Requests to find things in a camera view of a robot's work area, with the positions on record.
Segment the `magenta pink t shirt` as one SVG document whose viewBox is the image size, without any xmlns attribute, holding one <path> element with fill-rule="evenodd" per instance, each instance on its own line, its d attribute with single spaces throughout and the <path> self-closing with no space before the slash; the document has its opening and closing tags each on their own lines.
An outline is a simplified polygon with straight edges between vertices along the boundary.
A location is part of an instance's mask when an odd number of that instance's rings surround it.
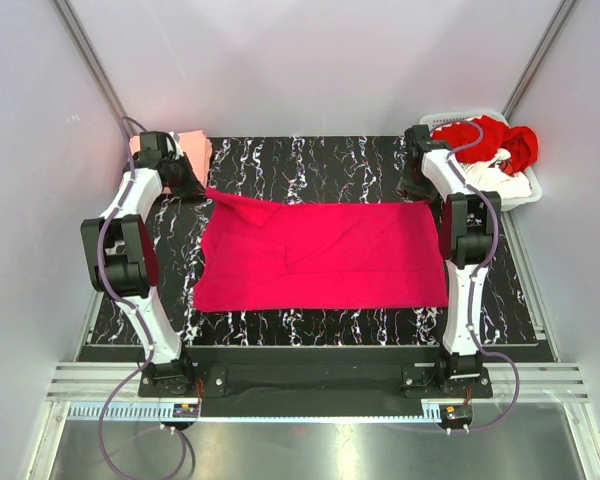
<svg viewBox="0 0 600 480">
<path fill-rule="evenodd" d="M 428 205 L 295 204 L 207 192 L 200 312 L 445 307 Z"/>
</svg>

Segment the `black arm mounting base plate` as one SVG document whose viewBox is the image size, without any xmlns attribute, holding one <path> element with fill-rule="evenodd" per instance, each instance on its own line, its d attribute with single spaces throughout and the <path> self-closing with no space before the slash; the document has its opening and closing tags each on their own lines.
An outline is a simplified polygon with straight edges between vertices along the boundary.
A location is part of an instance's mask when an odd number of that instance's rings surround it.
<svg viewBox="0 0 600 480">
<path fill-rule="evenodd" d="M 144 373 L 139 395 L 152 398 L 230 398 L 241 393 L 388 393 L 408 398 L 490 399 L 489 374 L 440 383 L 432 366 L 424 365 L 256 365 L 202 364 L 193 378 L 177 380 Z"/>
</svg>

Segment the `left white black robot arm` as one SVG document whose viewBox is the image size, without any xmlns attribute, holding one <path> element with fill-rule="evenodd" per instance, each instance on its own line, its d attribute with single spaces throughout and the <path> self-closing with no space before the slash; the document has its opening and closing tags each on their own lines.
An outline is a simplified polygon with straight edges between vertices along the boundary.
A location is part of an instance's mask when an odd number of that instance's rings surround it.
<svg viewBox="0 0 600 480">
<path fill-rule="evenodd" d="M 196 372 L 158 293 L 160 267 L 145 221 L 155 200 L 202 194 L 204 187 L 174 132 L 143 131 L 118 192 L 103 213 L 81 223 L 89 278 L 125 314 L 144 350 L 142 396 L 185 396 Z"/>
</svg>

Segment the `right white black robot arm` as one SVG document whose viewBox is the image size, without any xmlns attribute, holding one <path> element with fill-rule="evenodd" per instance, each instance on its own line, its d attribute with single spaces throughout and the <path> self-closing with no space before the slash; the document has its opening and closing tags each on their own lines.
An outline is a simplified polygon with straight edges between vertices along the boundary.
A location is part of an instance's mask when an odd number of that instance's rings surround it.
<svg viewBox="0 0 600 480">
<path fill-rule="evenodd" d="M 457 155 L 477 146 L 484 137 L 474 121 L 477 138 L 452 147 L 435 140 L 425 124 L 404 132 L 411 188 L 424 198 L 443 202 L 438 245 L 448 276 L 447 321 L 434 365 L 422 371 L 417 383 L 407 378 L 408 392 L 439 394 L 469 401 L 493 395 L 481 351 L 482 293 L 489 264 L 495 256 L 500 227 L 501 198 L 479 189 L 457 161 Z"/>
</svg>

